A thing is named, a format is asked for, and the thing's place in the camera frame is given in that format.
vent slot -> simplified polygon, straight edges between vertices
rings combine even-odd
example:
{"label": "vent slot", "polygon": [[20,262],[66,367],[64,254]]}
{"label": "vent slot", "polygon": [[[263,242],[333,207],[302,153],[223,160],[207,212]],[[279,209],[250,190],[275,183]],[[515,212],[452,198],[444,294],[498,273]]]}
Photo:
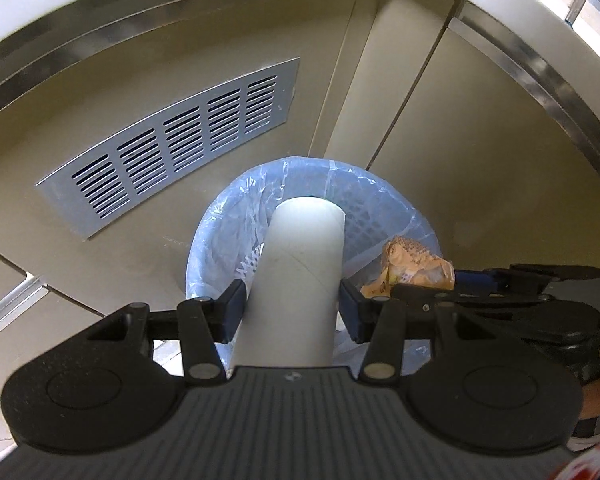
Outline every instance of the vent slot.
{"label": "vent slot", "polygon": [[143,193],[167,178],[154,128],[120,144],[116,151],[120,152],[120,160],[136,193]]}
{"label": "vent slot", "polygon": [[97,158],[71,177],[82,196],[101,219],[129,202],[109,155]]}
{"label": "vent slot", "polygon": [[286,121],[299,59],[245,74],[113,134],[38,189],[90,237],[165,186]]}
{"label": "vent slot", "polygon": [[272,75],[247,86],[244,125],[246,134],[269,124],[277,78],[276,75]]}

beige wall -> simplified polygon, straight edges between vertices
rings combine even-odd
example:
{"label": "beige wall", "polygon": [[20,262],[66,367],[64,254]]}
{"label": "beige wall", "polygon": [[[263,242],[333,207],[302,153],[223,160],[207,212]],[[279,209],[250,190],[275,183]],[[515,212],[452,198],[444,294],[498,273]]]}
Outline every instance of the beige wall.
{"label": "beige wall", "polygon": [[338,61],[329,90],[315,127],[309,156],[322,157],[333,134],[342,106],[349,92],[371,28],[376,20],[379,0],[356,0],[347,31],[340,47]]}
{"label": "beige wall", "polygon": [[[208,204],[244,170],[308,153],[355,0],[279,0],[201,14],[112,47],[0,113],[0,253],[101,311],[184,298]],[[83,242],[34,185],[148,114],[243,73],[300,57],[288,121],[180,180]]]}
{"label": "beige wall", "polygon": [[446,31],[370,168],[422,211],[457,267],[600,266],[600,179],[486,56]]}
{"label": "beige wall", "polygon": [[445,27],[455,0],[380,0],[325,156],[366,168]]}

ridged black surface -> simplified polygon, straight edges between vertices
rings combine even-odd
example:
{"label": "ridged black surface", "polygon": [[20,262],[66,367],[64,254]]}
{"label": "ridged black surface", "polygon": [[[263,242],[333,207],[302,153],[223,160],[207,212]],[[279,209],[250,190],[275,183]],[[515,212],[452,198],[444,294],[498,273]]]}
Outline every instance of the ridged black surface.
{"label": "ridged black surface", "polygon": [[191,390],[136,444],[92,456],[21,446],[0,480],[546,480],[570,459],[565,449],[516,458],[456,449],[397,394],[356,384],[346,368],[242,368],[223,386]]}

trash bag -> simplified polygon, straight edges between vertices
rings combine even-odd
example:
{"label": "trash bag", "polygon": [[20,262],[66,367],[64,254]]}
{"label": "trash bag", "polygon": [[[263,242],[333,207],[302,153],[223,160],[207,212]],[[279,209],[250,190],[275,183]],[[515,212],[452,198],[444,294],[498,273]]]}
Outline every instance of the trash bag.
{"label": "trash bag", "polygon": [[[395,235],[442,256],[427,219],[389,183],[343,162],[292,156],[246,171],[206,210],[189,253],[187,297],[217,298],[236,278],[249,289],[273,211],[298,196],[324,198],[344,211],[342,275],[358,287],[379,275],[382,246]],[[228,365],[230,348],[219,352]]]}

sticker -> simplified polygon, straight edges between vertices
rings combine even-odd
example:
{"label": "sticker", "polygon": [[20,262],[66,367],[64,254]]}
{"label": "sticker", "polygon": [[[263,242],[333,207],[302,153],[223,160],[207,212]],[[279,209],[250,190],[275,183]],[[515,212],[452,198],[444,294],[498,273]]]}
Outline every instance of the sticker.
{"label": "sticker", "polygon": [[600,478],[600,444],[580,455],[552,480],[598,480]]}

